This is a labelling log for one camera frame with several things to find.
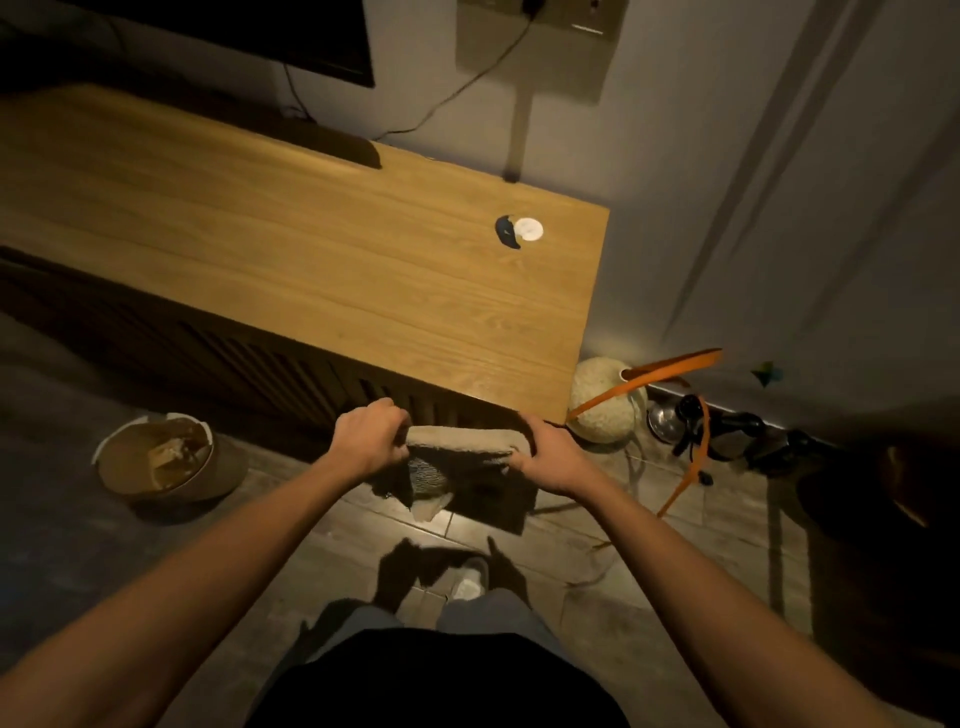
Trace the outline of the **person's left hand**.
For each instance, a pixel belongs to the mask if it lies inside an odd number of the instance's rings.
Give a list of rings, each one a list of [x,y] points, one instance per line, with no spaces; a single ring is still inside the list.
[[[390,397],[354,408],[337,419],[323,460],[343,470],[351,481],[367,480],[408,459],[410,425],[409,413]]]

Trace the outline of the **person's right hand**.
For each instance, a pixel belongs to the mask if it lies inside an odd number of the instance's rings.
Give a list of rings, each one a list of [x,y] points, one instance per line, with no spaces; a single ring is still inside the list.
[[[533,437],[530,454],[514,451],[508,467],[548,493],[581,503],[603,473],[574,441],[569,431],[536,416],[519,417]]]

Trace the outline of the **grey cleaning cloth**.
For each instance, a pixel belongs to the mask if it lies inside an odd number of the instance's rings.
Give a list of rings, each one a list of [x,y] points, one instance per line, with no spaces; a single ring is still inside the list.
[[[405,499],[413,520],[428,523],[451,504],[504,501],[518,481],[508,460],[525,442],[514,429],[420,425],[409,427],[406,444]]]

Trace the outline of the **person's left forearm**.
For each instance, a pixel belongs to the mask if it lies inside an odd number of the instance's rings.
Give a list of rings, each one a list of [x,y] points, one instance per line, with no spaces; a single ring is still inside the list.
[[[0,728],[150,728],[371,461],[330,451],[0,677]]]

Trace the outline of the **person's right forearm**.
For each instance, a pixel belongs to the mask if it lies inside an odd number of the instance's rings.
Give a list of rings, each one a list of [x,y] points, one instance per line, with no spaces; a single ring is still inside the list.
[[[603,528],[717,711],[737,728],[897,728],[863,685],[668,523],[603,477]]]

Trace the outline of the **beige woven ball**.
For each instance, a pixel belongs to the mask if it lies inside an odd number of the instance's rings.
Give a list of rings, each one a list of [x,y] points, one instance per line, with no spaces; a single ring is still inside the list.
[[[592,357],[576,366],[568,410],[599,397],[625,383],[621,375],[630,365],[615,358]],[[617,394],[576,416],[566,425],[588,443],[608,445],[627,439],[638,425],[644,424],[649,397],[645,388]]]

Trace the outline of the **silver metal bowl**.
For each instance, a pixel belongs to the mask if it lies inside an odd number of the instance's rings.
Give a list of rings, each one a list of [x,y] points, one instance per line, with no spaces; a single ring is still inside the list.
[[[671,447],[681,443],[687,432],[687,425],[677,414],[676,402],[654,401],[647,407],[646,423],[651,435],[660,443]]]

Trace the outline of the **person's grey shoe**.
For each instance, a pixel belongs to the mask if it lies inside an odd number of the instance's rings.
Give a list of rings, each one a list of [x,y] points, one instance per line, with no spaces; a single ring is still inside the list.
[[[481,556],[466,559],[457,571],[448,596],[449,601],[476,601],[485,597],[490,588],[488,561]]]

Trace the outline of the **wooden TV cabinet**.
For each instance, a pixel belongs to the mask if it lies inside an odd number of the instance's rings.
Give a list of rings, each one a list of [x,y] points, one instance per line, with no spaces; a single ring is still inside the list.
[[[0,99],[0,246],[560,423],[609,212],[370,167],[99,85]],[[502,245],[498,217],[544,227]]]

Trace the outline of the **brown round waste bin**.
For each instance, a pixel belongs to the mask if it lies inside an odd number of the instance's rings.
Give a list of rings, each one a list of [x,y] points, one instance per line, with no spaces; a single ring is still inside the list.
[[[222,499],[246,479],[246,452],[190,415],[142,416],[114,430],[91,457],[106,490],[127,504],[180,506]]]

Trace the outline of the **person's black shirt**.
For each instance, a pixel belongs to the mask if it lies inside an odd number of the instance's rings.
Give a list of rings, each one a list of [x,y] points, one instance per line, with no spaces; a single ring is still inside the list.
[[[630,728],[571,662],[516,634],[366,629],[284,672],[245,728]]]

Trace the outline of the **black television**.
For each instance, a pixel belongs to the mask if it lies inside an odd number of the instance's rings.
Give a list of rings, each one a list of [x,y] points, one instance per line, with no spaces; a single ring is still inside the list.
[[[61,0],[81,9],[376,86],[363,0]]]

